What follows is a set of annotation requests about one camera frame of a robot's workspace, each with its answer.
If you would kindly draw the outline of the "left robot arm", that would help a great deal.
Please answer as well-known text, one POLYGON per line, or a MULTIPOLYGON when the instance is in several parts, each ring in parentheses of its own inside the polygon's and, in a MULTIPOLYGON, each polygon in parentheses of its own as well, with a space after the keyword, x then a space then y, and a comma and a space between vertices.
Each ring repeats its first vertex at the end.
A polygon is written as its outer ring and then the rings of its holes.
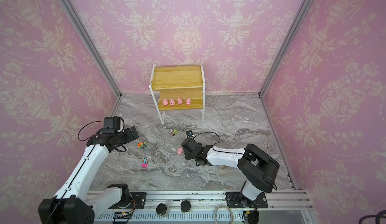
POLYGON ((137 140, 132 126, 125 128, 121 117, 106 117, 104 126, 87 138, 86 148, 76 168, 54 197, 42 200, 38 208, 43 224, 92 224, 110 207, 135 207, 127 184, 113 184, 101 194, 87 200, 91 183, 101 164, 112 151, 125 152, 125 144, 137 140))

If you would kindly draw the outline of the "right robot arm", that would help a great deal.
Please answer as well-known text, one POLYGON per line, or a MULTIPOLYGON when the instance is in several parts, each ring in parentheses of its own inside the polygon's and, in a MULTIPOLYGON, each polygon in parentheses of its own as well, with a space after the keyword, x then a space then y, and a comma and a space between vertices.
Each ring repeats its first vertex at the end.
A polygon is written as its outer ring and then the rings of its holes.
POLYGON ((277 187, 275 180, 280 168, 278 161, 254 144, 245 148, 224 149, 214 145, 203 146, 193 137, 182 142, 186 160, 194 159, 197 166, 226 166, 239 169, 246 177, 238 197, 234 193, 226 194, 230 201, 229 208, 267 208, 265 198, 277 187))

